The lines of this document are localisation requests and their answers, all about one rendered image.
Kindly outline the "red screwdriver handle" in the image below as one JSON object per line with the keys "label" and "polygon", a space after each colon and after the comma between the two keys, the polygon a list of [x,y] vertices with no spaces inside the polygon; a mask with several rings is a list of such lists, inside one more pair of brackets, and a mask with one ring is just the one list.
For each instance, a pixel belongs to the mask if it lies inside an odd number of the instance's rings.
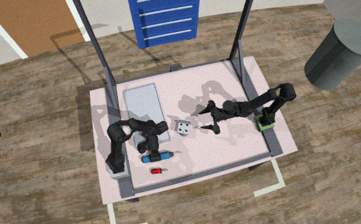
{"label": "red screwdriver handle", "polygon": [[161,170],[161,168],[160,168],[160,169],[152,169],[152,170],[151,170],[152,174],[159,174],[159,173],[161,173],[161,172],[163,172],[163,171],[168,171],[168,170]]}

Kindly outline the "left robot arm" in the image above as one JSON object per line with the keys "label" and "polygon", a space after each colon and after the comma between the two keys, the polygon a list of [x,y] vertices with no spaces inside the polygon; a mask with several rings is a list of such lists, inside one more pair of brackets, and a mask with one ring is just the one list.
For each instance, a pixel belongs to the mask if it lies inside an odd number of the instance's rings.
{"label": "left robot arm", "polygon": [[[276,90],[279,88],[281,88],[280,95],[277,96]],[[276,112],[285,104],[285,102],[292,101],[296,97],[297,95],[293,85],[290,83],[282,83],[275,88],[269,89],[267,92],[249,102],[232,102],[227,100],[222,104],[222,107],[225,110],[228,119],[234,117],[246,118],[252,114],[256,108],[266,104],[267,102],[270,102],[271,100],[274,100],[274,102],[269,107],[264,107],[261,110],[263,117],[259,117],[259,120],[263,127],[275,123],[274,118]],[[222,108],[219,109],[218,107],[212,107],[210,108],[210,111],[211,116],[214,117],[215,120],[220,120],[224,116],[224,114],[221,113],[221,111],[223,111]]]}

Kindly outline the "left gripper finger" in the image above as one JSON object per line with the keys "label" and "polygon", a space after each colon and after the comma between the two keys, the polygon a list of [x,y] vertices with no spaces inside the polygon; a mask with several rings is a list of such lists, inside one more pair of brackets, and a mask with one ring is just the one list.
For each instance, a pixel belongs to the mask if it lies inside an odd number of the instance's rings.
{"label": "left gripper finger", "polygon": [[209,105],[207,105],[207,107],[203,111],[199,112],[199,115],[204,114],[204,113],[209,113],[209,112],[211,112],[211,111],[210,111]]}
{"label": "left gripper finger", "polygon": [[201,128],[213,130],[212,124],[210,124],[210,125],[208,125],[208,126],[202,126]]}

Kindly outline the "grey metal bracket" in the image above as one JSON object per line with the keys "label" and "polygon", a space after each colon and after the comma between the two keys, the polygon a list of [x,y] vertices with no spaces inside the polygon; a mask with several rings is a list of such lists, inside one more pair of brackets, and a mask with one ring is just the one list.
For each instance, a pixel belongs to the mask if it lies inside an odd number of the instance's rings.
{"label": "grey metal bracket", "polygon": [[[181,124],[182,124],[182,126],[181,126]],[[188,124],[188,126],[187,126],[187,124]],[[179,119],[177,133],[189,135],[190,126],[191,126],[191,120]],[[181,129],[181,131],[180,131],[180,129]],[[186,130],[187,130],[187,132],[186,132]]]}

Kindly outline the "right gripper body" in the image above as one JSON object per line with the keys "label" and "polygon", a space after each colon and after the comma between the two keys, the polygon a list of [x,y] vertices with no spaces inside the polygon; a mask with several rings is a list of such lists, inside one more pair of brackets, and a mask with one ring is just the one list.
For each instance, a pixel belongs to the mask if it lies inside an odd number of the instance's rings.
{"label": "right gripper body", "polygon": [[157,149],[159,149],[159,145],[158,145],[158,136],[157,139],[154,142],[148,142],[147,141],[147,145],[150,147],[151,153],[149,155],[149,159],[150,162],[155,162],[155,161],[161,161],[161,154],[159,153],[159,151]]}

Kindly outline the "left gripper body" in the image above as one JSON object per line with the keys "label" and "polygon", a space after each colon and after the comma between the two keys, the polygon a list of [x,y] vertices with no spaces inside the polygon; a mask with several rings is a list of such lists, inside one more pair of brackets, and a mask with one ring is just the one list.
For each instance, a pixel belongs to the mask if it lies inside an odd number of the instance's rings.
{"label": "left gripper body", "polygon": [[[209,100],[208,101],[208,105],[209,105],[209,108],[212,108],[212,107],[215,107],[215,102],[213,100]],[[223,110],[223,109],[222,109]],[[221,111],[222,114],[224,114],[224,116],[220,119],[220,120],[215,120],[214,117],[213,117],[213,122],[214,122],[214,125],[212,126],[213,127],[213,132],[217,135],[217,134],[220,134],[220,127],[219,125],[217,124],[217,122],[221,121],[221,120],[226,120],[228,119],[227,116],[226,116],[226,113],[225,111]]]}

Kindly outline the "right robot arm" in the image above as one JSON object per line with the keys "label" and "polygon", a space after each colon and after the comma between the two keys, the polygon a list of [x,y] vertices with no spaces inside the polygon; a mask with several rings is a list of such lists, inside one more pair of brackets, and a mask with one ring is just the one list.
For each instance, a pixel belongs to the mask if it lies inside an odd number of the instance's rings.
{"label": "right robot arm", "polygon": [[[132,129],[131,133],[126,135],[120,126],[129,126]],[[138,130],[139,132],[142,132],[141,135],[146,138],[146,141],[137,145],[139,153],[144,154],[147,150],[150,151],[147,141],[154,142],[157,139],[157,135],[161,135],[168,130],[166,121],[161,121],[156,124],[153,120],[145,122],[134,118],[119,120],[109,127],[107,129],[107,134],[111,140],[111,153],[108,155],[105,162],[110,167],[113,174],[124,172],[125,157],[122,155],[122,143],[129,140],[134,132]]]}

